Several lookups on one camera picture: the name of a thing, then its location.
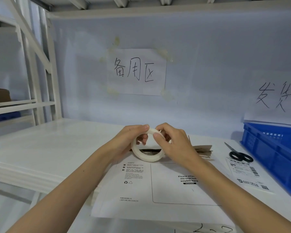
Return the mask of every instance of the blue bin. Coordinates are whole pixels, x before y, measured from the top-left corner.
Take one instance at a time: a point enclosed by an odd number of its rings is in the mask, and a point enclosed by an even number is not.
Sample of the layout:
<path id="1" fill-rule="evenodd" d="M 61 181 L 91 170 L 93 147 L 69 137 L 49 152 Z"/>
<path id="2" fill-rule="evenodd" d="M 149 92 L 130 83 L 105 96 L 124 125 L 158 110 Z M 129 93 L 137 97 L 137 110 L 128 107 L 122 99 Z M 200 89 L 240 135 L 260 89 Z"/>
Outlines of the blue bin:
<path id="1" fill-rule="evenodd" d="M 21 117 L 21 114 L 19 111 L 0 114 L 0 122 L 4 120 L 19 118 L 19 117 Z"/>
<path id="2" fill-rule="evenodd" d="M 291 195 L 291 128 L 244 123 L 241 144 Z"/>

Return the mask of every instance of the forearm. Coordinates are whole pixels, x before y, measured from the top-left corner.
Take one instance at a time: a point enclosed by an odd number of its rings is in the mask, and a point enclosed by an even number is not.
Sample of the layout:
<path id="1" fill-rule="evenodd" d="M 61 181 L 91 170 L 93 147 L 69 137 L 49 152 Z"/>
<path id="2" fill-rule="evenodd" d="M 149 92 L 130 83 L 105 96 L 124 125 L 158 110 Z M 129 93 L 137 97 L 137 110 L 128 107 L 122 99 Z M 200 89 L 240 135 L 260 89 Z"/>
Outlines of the forearm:
<path id="1" fill-rule="evenodd" d="M 208 161 L 196 159 L 189 170 L 245 233 L 291 233 L 290 221 L 226 178 Z"/>
<path id="2" fill-rule="evenodd" d="M 102 148 L 18 220 L 8 233 L 67 232 L 112 156 Z"/>

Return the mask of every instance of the scissors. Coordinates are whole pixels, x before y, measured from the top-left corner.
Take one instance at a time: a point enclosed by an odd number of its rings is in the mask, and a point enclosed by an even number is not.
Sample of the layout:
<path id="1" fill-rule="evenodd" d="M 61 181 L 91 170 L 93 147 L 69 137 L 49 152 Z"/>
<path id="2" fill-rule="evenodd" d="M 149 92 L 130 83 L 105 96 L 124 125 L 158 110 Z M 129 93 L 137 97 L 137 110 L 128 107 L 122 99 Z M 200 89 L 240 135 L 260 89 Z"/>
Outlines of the scissors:
<path id="1" fill-rule="evenodd" d="M 232 147 L 230 147 L 228 144 L 226 144 L 226 146 L 228 148 L 230 148 L 230 150 L 231 150 L 230 157 L 232 159 L 237 160 L 237 161 L 246 161 L 249 163 L 253 162 L 253 158 L 251 156 L 249 156 L 248 154 L 237 152 Z"/>

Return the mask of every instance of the person's left arm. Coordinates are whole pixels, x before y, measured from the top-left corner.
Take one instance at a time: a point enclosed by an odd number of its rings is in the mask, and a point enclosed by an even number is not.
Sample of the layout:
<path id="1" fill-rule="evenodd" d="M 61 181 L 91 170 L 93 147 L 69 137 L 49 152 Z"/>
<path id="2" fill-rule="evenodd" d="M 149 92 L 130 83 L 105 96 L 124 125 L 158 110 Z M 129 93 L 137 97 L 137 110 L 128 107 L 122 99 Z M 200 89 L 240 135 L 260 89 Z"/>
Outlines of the person's left arm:
<path id="1" fill-rule="evenodd" d="M 22 216 L 7 233 L 67 232 L 81 207 L 95 189 L 103 172 L 114 160 L 122 158 L 130 143 L 149 125 L 124 127 L 112 140 L 96 150 L 79 168 Z M 137 138 L 146 143 L 147 134 Z"/>

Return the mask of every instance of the roll of tape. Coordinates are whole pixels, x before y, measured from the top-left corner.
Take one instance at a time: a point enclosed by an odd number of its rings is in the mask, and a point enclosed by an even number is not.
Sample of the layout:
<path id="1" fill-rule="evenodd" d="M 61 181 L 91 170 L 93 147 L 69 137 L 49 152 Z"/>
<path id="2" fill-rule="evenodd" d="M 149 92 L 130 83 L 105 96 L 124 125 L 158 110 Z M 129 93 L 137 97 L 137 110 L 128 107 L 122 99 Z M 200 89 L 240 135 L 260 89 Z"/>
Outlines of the roll of tape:
<path id="1" fill-rule="evenodd" d="M 158 131 L 158 130 L 156 130 L 156 129 L 154 129 L 154 128 L 150 128 L 147 132 L 146 132 L 147 134 L 154 134 L 154 133 L 159 133 L 162 137 L 164 137 L 163 136 L 163 134 L 160 132 L 160 131 Z M 132 151 L 134 152 L 134 154 L 139 158 L 139 159 L 141 159 L 141 160 L 143 160 L 143 161 L 146 161 L 146 162 L 155 162 L 155 161 L 158 161 L 158 160 L 160 160 L 161 158 L 163 158 L 164 157 L 164 151 L 163 151 L 163 149 L 158 153 L 158 154 L 155 154 L 155 155 L 146 155 L 146 154 L 144 154 L 144 153 L 142 153 L 138 148 L 137 148 L 137 145 L 136 145 L 136 139 L 134 139 L 133 141 L 132 141 L 132 143 L 131 143 L 131 145 L 132 145 Z"/>

